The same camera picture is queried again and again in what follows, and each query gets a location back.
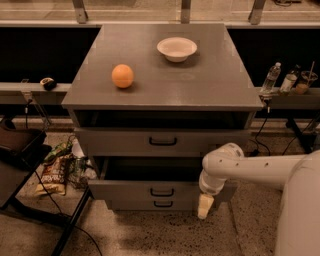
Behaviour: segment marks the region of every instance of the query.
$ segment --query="bottle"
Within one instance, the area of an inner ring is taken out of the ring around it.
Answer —
[[[262,88],[260,90],[260,92],[262,93],[271,93],[273,90],[273,87],[280,75],[281,72],[281,63],[277,62],[274,66],[272,66],[269,69],[268,75],[266,77],[266,79],[263,82]]]
[[[287,96],[290,93],[292,86],[297,81],[300,75],[300,66],[295,65],[293,69],[291,69],[284,78],[280,89],[278,90],[278,94],[281,96]]]

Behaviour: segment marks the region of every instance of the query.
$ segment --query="black power cord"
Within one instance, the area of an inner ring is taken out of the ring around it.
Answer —
[[[25,108],[24,108],[24,113],[26,115],[26,129],[28,129],[28,112],[29,112],[29,106],[32,103],[32,99],[29,99]]]
[[[257,155],[260,153],[260,151],[259,151],[259,145],[261,145],[261,146],[263,146],[265,149],[267,149],[268,155],[271,156],[271,152],[270,152],[270,149],[268,148],[268,146],[258,140],[258,136],[260,135],[260,133],[261,133],[264,125],[266,124],[268,118],[269,118],[269,113],[267,113],[267,116],[266,116],[266,118],[264,119],[264,122],[263,122],[262,126],[260,127],[260,130],[259,130],[258,133],[256,134],[254,140],[250,140],[250,141],[256,143],[256,145],[257,145],[257,148],[256,148],[253,152],[250,153],[250,156],[257,156]]]
[[[70,136],[69,136],[69,138],[68,138],[68,143],[71,141],[71,138],[72,138],[73,136],[74,136],[74,135],[70,135]],[[22,159],[22,160],[23,160],[23,162],[25,163],[25,165],[27,166],[27,168],[28,168],[29,170],[32,170],[32,171],[33,171],[33,168],[29,165],[29,163],[28,163],[27,161],[25,161],[24,159]],[[58,211],[59,211],[58,214],[59,214],[60,216],[72,217],[71,215],[68,215],[68,214],[65,214],[65,213],[62,212],[62,210],[61,210],[60,206],[58,205],[58,203],[52,198],[50,192],[46,189],[45,185],[43,184],[43,182],[42,182],[42,180],[41,180],[41,177],[40,177],[39,174],[37,173],[37,170],[35,170],[34,172],[35,172],[35,174],[36,174],[36,176],[37,176],[37,178],[38,178],[38,180],[39,180],[39,183],[40,183],[41,186],[43,187],[44,191],[47,193],[47,195],[49,196],[50,200],[54,203],[54,205],[58,208]],[[96,248],[97,248],[97,250],[98,250],[98,252],[99,252],[99,255],[100,255],[100,256],[103,256],[103,254],[102,254],[102,252],[101,252],[101,250],[100,250],[97,242],[94,240],[94,238],[93,238],[87,231],[85,231],[84,229],[82,229],[82,228],[80,228],[80,227],[77,227],[76,225],[75,225],[74,227],[75,227],[76,229],[84,232],[84,233],[92,240],[92,242],[93,242],[94,245],[96,246]]]
[[[316,121],[319,118],[319,113],[317,114],[317,116],[313,119],[311,119],[311,121],[308,123],[308,125],[301,131],[301,135],[310,127],[310,125]],[[297,136],[295,136],[287,145],[287,147],[285,148],[285,150],[282,152],[282,155],[285,155],[285,153],[287,152],[288,148],[290,147],[291,143],[297,138]]]

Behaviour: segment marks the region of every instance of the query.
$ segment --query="drawer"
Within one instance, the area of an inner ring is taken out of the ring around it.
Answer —
[[[197,182],[90,181],[95,199],[112,210],[196,210]]]
[[[247,130],[114,130],[76,128],[82,150],[90,156],[204,156],[217,145],[244,145]]]
[[[195,210],[202,158],[104,157],[99,180],[90,180],[95,199],[113,210]]]

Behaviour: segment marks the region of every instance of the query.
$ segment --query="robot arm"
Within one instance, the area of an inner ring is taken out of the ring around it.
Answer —
[[[205,219],[227,179],[241,179],[284,190],[276,256],[320,255],[320,151],[309,155],[245,157],[226,144],[203,159],[198,217]]]
[[[238,145],[228,143],[203,158],[200,189],[215,196],[229,178],[282,189],[292,169],[304,157],[305,155],[245,157]]]

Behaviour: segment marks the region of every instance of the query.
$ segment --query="speckled floor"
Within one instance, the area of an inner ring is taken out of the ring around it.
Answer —
[[[252,126],[253,138],[262,120]],[[48,132],[46,143],[56,145],[66,141],[70,130],[55,128]],[[293,133],[283,122],[271,122],[259,135],[273,155],[279,155],[292,140]],[[256,144],[248,141],[249,153]],[[300,154],[297,140],[288,154]],[[104,201],[90,199],[77,227],[88,232],[98,244],[102,255],[230,255],[271,256],[281,191],[248,182],[235,181],[238,188],[228,203],[211,210],[205,220],[191,212],[113,212]],[[32,176],[18,198],[26,205],[57,212],[47,196],[34,195],[37,179]],[[67,187],[67,195],[53,195],[64,213],[72,213],[82,192]],[[62,230],[49,224],[39,224],[0,215],[0,255],[51,255]],[[92,240],[74,229],[62,255],[99,255]]]

